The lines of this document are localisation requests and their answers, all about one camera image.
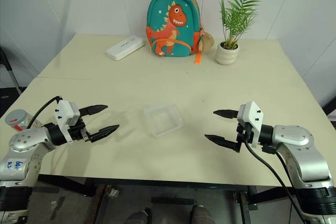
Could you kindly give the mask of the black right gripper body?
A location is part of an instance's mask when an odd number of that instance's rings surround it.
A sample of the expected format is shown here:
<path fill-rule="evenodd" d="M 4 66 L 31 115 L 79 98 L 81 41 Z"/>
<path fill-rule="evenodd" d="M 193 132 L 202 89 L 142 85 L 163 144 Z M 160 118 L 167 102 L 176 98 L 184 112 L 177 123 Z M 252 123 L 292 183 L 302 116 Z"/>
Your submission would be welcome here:
<path fill-rule="evenodd" d="M 249 143 L 250 141 L 250 123 L 244 123 L 244 124 L 238 123 L 236 131 L 237 131 L 237 138 L 236 138 L 237 143 L 235 151 L 239 153 L 241 145 L 243 143 Z"/>

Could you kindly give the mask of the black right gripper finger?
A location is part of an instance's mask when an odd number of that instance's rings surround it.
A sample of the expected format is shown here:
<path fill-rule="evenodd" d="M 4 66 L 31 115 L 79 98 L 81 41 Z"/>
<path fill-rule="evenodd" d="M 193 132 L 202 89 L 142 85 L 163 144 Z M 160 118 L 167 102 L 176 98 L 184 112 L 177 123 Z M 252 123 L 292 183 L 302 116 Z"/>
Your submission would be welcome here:
<path fill-rule="evenodd" d="M 238 116 L 238 111 L 237 110 L 216 110 L 213 112 L 214 114 L 221 116 L 223 118 L 227 118 L 227 119 L 233 119 L 233 118 L 237 118 Z"/>
<path fill-rule="evenodd" d="M 217 144 L 221 147 L 231 149 L 231 150 L 233 150 L 237 153 L 240 152 L 240 143 L 238 143 L 238 142 L 228 141 L 224 137 L 217 136 L 217 135 L 205 134 L 204 136 L 208 140 L 210 140 L 211 142 L 213 142 L 213 143 L 215 143 L 215 144 Z"/>

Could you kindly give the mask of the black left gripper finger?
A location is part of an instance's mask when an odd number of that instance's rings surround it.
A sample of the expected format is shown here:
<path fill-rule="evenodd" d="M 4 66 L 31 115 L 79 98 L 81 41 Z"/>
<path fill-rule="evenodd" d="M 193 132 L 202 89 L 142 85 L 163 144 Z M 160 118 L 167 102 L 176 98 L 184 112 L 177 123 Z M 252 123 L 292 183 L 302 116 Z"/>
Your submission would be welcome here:
<path fill-rule="evenodd" d="M 89 141 L 96 142 L 98 140 L 101 140 L 112 134 L 114 131 L 116 131 L 119 128 L 119 126 L 120 126 L 119 124 L 107 126 L 105 128 L 100 129 L 98 132 L 94 134 L 89 134 Z"/>
<path fill-rule="evenodd" d="M 94 115 L 96 113 L 103 111 L 106 108 L 108 108 L 108 106 L 103 105 L 103 104 L 91 105 L 91 106 L 87 106 L 85 108 L 79 109 L 79 112 L 80 112 L 80 116 Z"/>

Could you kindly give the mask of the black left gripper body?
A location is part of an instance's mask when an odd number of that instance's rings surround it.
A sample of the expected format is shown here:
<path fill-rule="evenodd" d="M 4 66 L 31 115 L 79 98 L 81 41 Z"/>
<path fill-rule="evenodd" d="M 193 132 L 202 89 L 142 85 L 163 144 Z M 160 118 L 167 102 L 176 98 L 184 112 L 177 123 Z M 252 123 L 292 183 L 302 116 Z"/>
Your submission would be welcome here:
<path fill-rule="evenodd" d="M 72 140 L 84 140 L 85 142 L 91 140 L 91 135 L 86 130 L 86 125 L 82 118 L 79 118 L 74 126 L 70 126 L 68 132 Z"/>

